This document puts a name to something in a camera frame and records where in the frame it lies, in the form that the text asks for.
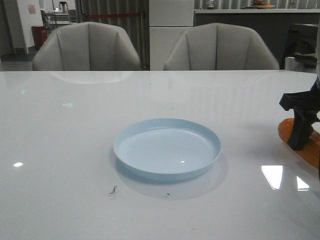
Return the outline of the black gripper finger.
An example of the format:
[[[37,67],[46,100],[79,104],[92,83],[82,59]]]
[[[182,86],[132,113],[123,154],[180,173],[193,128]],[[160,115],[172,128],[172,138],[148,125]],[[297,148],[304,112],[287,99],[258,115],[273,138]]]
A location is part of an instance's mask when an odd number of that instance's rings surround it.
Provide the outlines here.
[[[312,124],[320,121],[317,117],[320,111],[320,96],[311,91],[285,93],[279,104],[285,111],[293,110],[294,124],[291,137],[296,137],[297,140],[303,136],[308,138],[314,130]]]

